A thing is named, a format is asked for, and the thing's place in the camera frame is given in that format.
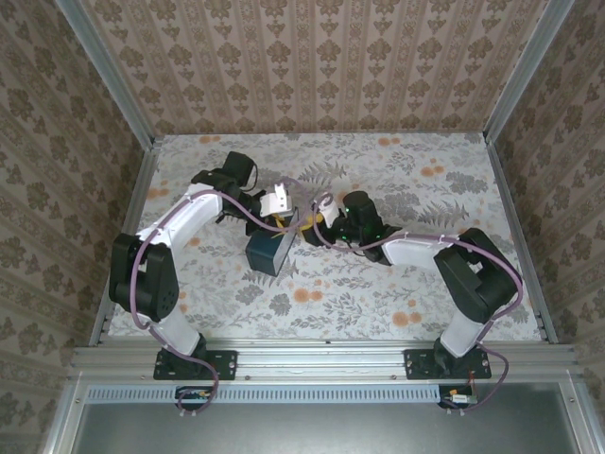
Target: yellow object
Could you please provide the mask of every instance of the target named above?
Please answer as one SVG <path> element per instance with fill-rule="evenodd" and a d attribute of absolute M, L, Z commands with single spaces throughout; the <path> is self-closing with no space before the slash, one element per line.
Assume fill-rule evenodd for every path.
<path fill-rule="evenodd" d="M 315 217 L 316 223 L 320 224 L 323 221 L 323 214 L 322 213 L 318 213 Z M 302 230 L 307 230 L 307 229 L 311 229 L 313 228 L 313 215 L 309 215 L 306 217 L 306 224 L 302 225 L 301 227 L 299 227 L 299 229 Z"/>
<path fill-rule="evenodd" d="M 280 229 L 283 229 L 284 228 L 284 224 L 282 223 L 282 221 L 284 221 L 285 219 L 282 218 L 280 215 L 273 215 L 273 217 L 275 218 L 275 223 L 277 224 L 277 226 Z M 279 235 L 285 235 L 285 232 L 280 232 L 278 234 L 275 234 L 271 238 L 277 238 Z"/>

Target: table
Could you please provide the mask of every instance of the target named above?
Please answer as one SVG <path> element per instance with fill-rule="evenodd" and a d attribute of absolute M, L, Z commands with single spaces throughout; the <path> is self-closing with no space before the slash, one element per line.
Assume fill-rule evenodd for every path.
<path fill-rule="evenodd" d="M 257 163 L 259 189 L 287 175 L 312 194 L 329 185 L 339 201 L 365 190 L 383 221 L 410 232 L 483 229 L 521 271 L 479 133 L 167 136 L 140 227 L 163 214 L 196 173 L 221 166 L 231 150 Z M 301 194 L 294 193 L 294 201 L 302 206 Z M 251 271 L 244 228 L 244 221 L 231 218 L 207 224 L 176 259 L 179 310 L 207 338 L 433 340 L 454 312 L 435 272 L 385 267 L 299 238 L 277 277 Z M 144 334 L 116 308 L 110 336 Z M 487 340 L 540 338 L 526 296 Z"/>

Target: aluminum frame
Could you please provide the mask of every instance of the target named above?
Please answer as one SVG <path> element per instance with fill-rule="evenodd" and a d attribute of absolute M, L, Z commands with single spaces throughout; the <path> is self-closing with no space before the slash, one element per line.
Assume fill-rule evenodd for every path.
<path fill-rule="evenodd" d="M 158 157 L 160 149 L 162 148 L 163 139 L 156 140 L 153 143 L 153 148 L 149 153 L 143 155 L 143 161 L 139 168 L 139 174 L 136 178 L 134 189 L 132 190 L 132 197 L 130 198 L 129 209 L 126 212 L 124 218 L 124 225 L 122 226 L 122 232 L 126 234 L 134 234 L 137 231 L 139 220 L 143 214 L 145 207 L 145 199 L 147 191 L 151 185 L 151 179 L 153 173 L 158 168 Z M 106 329 L 106 322 L 111 319 L 113 312 L 113 302 L 110 299 L 109 294 L 109 276 L 107 283 L 103 289 L 103 295 L 101 296 L 101 302 L 99 303 L 98 311 L 96 312 L 95 324 L 91 337 L 89 338 L 88 344 L 90 346 L 97 345 L 103 334 L 103 330 Z"/>
<path fill-rule="evenodd" d="M 113 61 L 110 51 L 95 30 L 81 2 L 57 0 L 60 10 L 70 27 L 76 33 L 78 41 L 98 71 L 112 94 L 120 112 L 128 122 L 130 129 L 145 152 L 149 152 L 153 143 L 153 126 L 139 108 L 135 96 L 119 71 L 119 64 Z"/>
<path fill-rule="evenodd" d="M 538 69 L 546 50 L 555 39 L 555 35 L 574 3 L 572 0 L 553 0 L 547 3 L 544 13 L 527 40 L 527 45 L 485 126 L 489 141 L 495 142 L 504 129 L 512 111 Z"/>
<path fill-rule="evenodd" d="M 546 305 L 546 300 L 542 293 L 542 288 L 540 287 L 540 281 L 538 280 L 538 273 L 533 266 L 526 238 L 523 235 L 523 230 L 521 228 L 521 222 L 517 217 L 514 202 L 512 201 L 512 195 L 510 194 L 509 186 L 507 185 L 507 180 L 504 176 L 504 169 L 500 164 L 500 158 L 498 157 L 493 141 L 487 141 L 487 148 L 490 162 L 492 163 L 495 182 L 498 186 L 498 191 L 500 192 L 502 205 L 504 206 L 504 213 L 509 222 L 510 234 L 512 235 L 512 240 L 517 249 L 517 257 L 519 257 L 521 271 L 525 276 L 527 294 L 540 314 L 538 322 L 542 322 L 542 326 L 539 327 L 544 330 L 546 339 L 549 342 L 556 343 L 559 341 L 557 332 L 555 331 L 555 326 L 550 318 L 548 306 Z"/>
<path fill-rule="evenodd" d="M 509 383 L 558 383 L 581 453 L 604 452 L 602 432 L 587 396 L 571 345 L 543 341 L 490 342 L 490 348 L 510 362 Z M 406 379 L 403 352 L 428 348 L 427 341 L 321 341 L 321 340 L 213 340 L 211 349 L 239 352 L 235 384 L 239 386 L 373 385 L 384 388 L 406 384 L 455 384 L 463 380 Z M 160 346 L 148 337 L 113 340 L 96 348 L 78 348 L 59 404 L 45 454 L 71 452 L 85 397 L 92 385 L 157 386 L 152 379 L 155 356 Z M 503 370 L 499 358 L 491 357 L 495 382 Z M 206 385 L 201 381 L 173 381 L 169 384 Z"/>

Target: wallpaper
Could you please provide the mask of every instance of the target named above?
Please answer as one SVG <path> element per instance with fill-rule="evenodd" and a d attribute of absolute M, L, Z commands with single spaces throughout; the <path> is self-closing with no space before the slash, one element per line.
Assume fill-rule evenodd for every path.
<path fill-rule="evenodd" d="M 0 2 L 0 452 L 43 442 L 141 157 L 55 4 Z"/>
<path fill-rule="evenodd" d="M 577 345 L 603 418 L 604 1 L 576 2 L 496 145 L 558 334 Z"/>
<path fill-rule="evenodd" d="M 156 135 L 481 131 L 546 0 L 84 0 Z"/>
<path fill-rule="evenodd" d="M 164 214 L 193 175 L 239 151 L 258 165 L 257 188 L 282 176 L 303 209 L 327 186 L 368 192 L 383 221 L 416 233 L 483 229 L 519 269 L 510 228 L 480 133 L 336 133 L 168 136 L 162 143 L 140 228 Z M 180 310 L 206 338 L 424 340 L 450 323 L 456 306 L 437 270 L 370 262 L 295 239 L 276 277 L 253 271 L 243 220 L 204 225 L 177 255 Z M 111 336 L 142 335 L 116 308 Z M 489 340 L 538 341 L 526 294 Z"/>

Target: wire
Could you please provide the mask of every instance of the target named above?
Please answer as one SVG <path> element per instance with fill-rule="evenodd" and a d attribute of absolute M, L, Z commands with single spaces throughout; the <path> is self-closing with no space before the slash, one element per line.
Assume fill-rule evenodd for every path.
<path fill-rule="evenodd" d="M 351 241 L 345 241 L 345 243 L 347 243 L 347 246 L 349 246 L 349 249 L 353 248 L 353 244 L 351 244 Z M 365 255 L 363 253 L 358 253 L 357 251 L 351 251 L 352 253 L 354 253 L 355 255 L 357 255 L 358 257 L 365 257 Z"/>
<path fill-rule="evenodd" d="M 507 375 L 509 374 L 510 364 L 504 355 L 492 350 L 491 348 L 486 347 L 482 343 L 478 343 L 476 346 L 478 348 L 480 348 L 481 350 L 483 350 L 488 355 L 493 355 L 497 358 L 502 359 L 502 362 L 504 362 L 504 371 L 502 372 L 502 375 L 500 376 L 500 378 L 498 378 L 498 381 L 495 382 L 495 385 L 493 386 L 492 390 L 480 402 L 474 404 L 473 406 L 471 406 L 467 409 L 464 409 L 464 411 L 476 410 L 476 409 L 481 408 L 485 404 L 487 404 L 488 401 L 493 397 L 493 395 L 496 394 L 496 392 L 500 389 L 500 387 L 502 386 L 502 383 L 504 383 L 504 380 L 506 379 Z"/>
<path fill-rule="evenodd" d="M 210 406 L 210 403 L 215 399 L 216 393 L 218 393 L 218 372 L 216 371 L 216 369 L 214 367 L 212 367 L 211 364 L 204 361 L 203 359 L 197 359 L 197 358 L 190 357 L 188 355 L 184 355 L 183 353 L 181 353 L 179 350 L 177 350 L 173 346 L 167 345 L 165 340 L 162 339 L 162 337 L 155 331 L 155 329 L 153 329 L 153 326 L 151 327 L 151 329 L 149 329 L 149 333 L 151 333 L 151 336 L 153 336 L 164 347 L 164 349 L 167 350 L 168 352 L 170 352 L 171 354 L 173 354 L 181 359 L 185 359 L 190 362 L 196 362 L 197 364 L 201 364 L 203 367 L 205 367 L 206 369 L 208 369 L 210 371 L 210 373 L 212 374 L 212 379 L 214 381 L 214 385 L 212 387 L 212 390 L 210 391 L 210 395 L 206 399 L 206 402 L 204 402 L 202 404 L 202 406 L 199 407 L 199 409 L 195 410 L 195 413 L 201 413 L 202 411 L 206 410 Z M 193 411 L 186 410 L 182 407 L 182 398 L 186 394 L 188 394 L 188 393 L 181 393 L 181 395 L 179 396 L 179 401 L 177 402 L 177 407 L 179 408 L 180 411 L 184 411 L 184 413 L 186 413 L 186 414 L 193 415 L 194 414 Z"/>
<path fill-rule="evenodd" d="M 256 184 L 258 183 L 258 166 L 256 163 L 254 163 L 254 168 L 256 169 L 256 172 L 254 173 L 254 184 L 250 189 L 242 189 L 242 192 L 250 192 L 256 187 Z"/>

